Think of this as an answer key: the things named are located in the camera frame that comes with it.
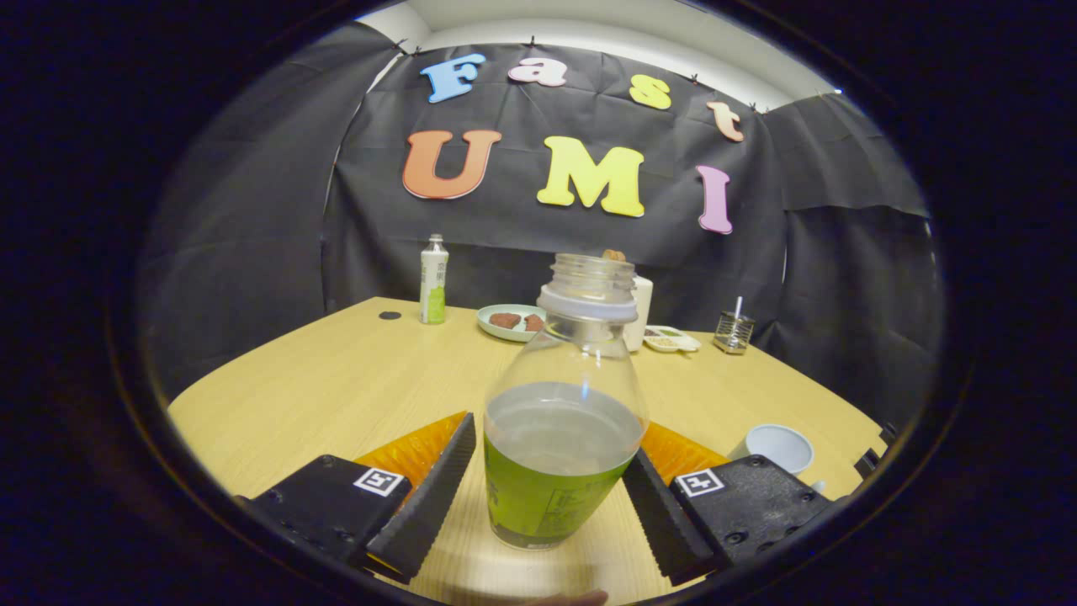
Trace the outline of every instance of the orange letter u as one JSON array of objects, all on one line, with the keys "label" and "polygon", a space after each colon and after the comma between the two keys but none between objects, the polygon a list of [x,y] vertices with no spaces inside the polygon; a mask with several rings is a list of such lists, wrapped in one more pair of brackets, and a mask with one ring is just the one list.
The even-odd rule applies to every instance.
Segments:
[{"label": "orange letter u", "polygon": [[419,197],[451,199],[470,194],[482,182],[486,163],[490,159],[490,147],[501,140],[501,132],[464,132],[464,140],[467,141],[464,168],[460,174],[443,179],[434,170],[437,156],[442,153],[442,144],[451,140],[452,132],[448,130],[420,130],[407,138],[407,142],[411,143],[411,151],[404,163],[404,188]]}]

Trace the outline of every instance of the yellow letter m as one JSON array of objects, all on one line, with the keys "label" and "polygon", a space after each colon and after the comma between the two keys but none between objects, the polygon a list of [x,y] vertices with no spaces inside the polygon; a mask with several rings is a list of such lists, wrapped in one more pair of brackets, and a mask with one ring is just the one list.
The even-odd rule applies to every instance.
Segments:
[{"label": "yellow letter m", "polygon": [[596,165],[579,139],[546,137],[545,142],[553,153],[549,159],[549,178],[546,180],[546,187],[538,189],[538,201],[571,206],[576,200],[569,191],[571,178],[584,206],[593,206],[602,189],[610,185],[609,193],[602,198],[603,210],[628,216],[643,216],[643,205],[640,203],[642,153],[628,147],[613,147]]}]

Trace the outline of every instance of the pink letter i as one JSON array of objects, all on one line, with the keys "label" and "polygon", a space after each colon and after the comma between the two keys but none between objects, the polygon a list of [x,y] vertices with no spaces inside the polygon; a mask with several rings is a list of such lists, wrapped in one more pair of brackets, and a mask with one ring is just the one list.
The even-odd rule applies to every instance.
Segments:
[{"label": "pink letter i", "polygon": [[697,166],[703,177],[703,213],[699,215],[699,226],[711,231],[728,234],[733,224],[726,215],[726,183],[729,174],[710,166]]}]

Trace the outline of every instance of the black fabric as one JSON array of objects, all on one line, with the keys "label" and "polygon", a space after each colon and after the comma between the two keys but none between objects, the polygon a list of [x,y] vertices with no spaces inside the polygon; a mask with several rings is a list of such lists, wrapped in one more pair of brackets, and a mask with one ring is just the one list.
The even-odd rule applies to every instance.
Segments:
[{"label": "black fabric", "polygon": [[[423,68],[470,53],[486,56],[473,89],[430,103]],[[507,77],[529,56],[569,66],[568,83],[546,87]],[[673,105],[657,110],[633,101],[630,79],[642,73],[670,85]],[[708,101],[725,101],[740,115],[745,141],[717,129]],[[486,177],[457,199],[423,199],[402,184],[407,138],[449,130],[437,173],[463,166],[463,132],[493,129]],[[641,217],[540,202],[546,185],[549,136],[584,142],[598,163],[614,146],[641,152]],[[704,230],[703,186],[696,165],[730,175],[731,235]],[[418,297],[419,251],[431,232],[450,253],[446,297],[450,306],[481,308],[506,300],[533,302],[549,280],[555,252],[600,254],[623,250],[655,281],[652,318],[711,330],[738,294],[753,315],[777,313],[784,246],[777,155],[758,114],[711,88],[639,61],[561,46],[481,44],[443,48],[402,59],[366,96],[340,149],[326,208],[323,265],[326,305],[339,310],[372,295]]]},{"label": "black fabric", "polygon": [[[423,68],[480,53],[474,88],[430,103]],[[568,84],[514,82],[520,58],[569,66]],[[659,111],[628,95],[632,74],[667,82]],[[726,140],[705,107],[722,100],[745,141]],[[458,199],[422,199],[402,185],[407,137],[449,130],[438,159],[459,173],[461,135],[494,129],[481,184]],[[535,199],[545,186],[547,136],[575,137],[600,160],[610,147],[640,151],[642,217]],[[733,230],[698,223],[702,164],[730,175]],[[446,236],[449,305],[534,300],[551,254],[624,250],[655,281],[649,320],[713,330],[738,295],[756,320],[754,343],[900,428],[927,394],[938,355],[942,293],[926,203],[894,147],[841,95],[766,114],[666,70],[598,52],[490,44],[443,48],[398,61],[367,95],[341,145],[326,207],[322,266],[326,309],[373,295],[418,297],[418,253]]]},{"label": "black fabric", "polygon": [[943,329],[926,202],[844,96],[764,119],[782,167],[788,248],[778,318],[753,341],[900,429],[929,395]]},{"label": "black fabric", "polygon": [[[476,52],[487,61],[474,88],[430,103],[420,70]],[[653,324],[710,332],[742,295],[754,344],[881,425],[899,429],[922,401],[943,312],[927,208],[843,96],[758,114],[630,59],[485,44],[401,57],[364,97],[393,55],[358,24],[326,37],[229,105],[176,171],[141,267],[142,334],[166,396],[325,313],[374,295],[417,298],[419,251],[437,231],[451,254],[450,306],[533,301],[553,253],[619,249],[655,282]],[[565,62],[568,83],[509,80],[528,56]],[[672,107],[633,101],[635,73],[669,84]],[[743,142],[717,129],[712,100],[740,116]],[[463,132],[502,133],[474,192],[423,199],[404,188],[407,138],[430,129],[453,133],[443,177],[463,165]],[[537,201],[548,136],[581,139],[596,161],[614,146],[641,152],[645,214]],[[699,225],[697,165],[730,177],[728,235]]]},{"label": "black fabric", "polygon": [[362,24],[334,31],[254,82],[176,168],[139,267],[141,334],[169,399],[322,316],[326,184],[391,46]]}]

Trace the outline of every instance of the plastic bottle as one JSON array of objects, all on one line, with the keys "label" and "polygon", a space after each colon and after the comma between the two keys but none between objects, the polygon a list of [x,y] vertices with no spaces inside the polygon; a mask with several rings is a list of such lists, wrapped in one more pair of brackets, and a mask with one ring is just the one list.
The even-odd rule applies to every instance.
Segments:
[{"label": "plastic bottle", "polygon": [[631,263],[558,254],[546,324],[494,384],[484,420],[490,523],[548,549],[602,503],[647,429],[624,328],[637,318]]},{"label": "plastic bottle", "polygon": [[445,250],[442,234],[431,234],[430,243],[419,254],[419,322],[439,325],[445,322],[445,270],[449,251]]}]

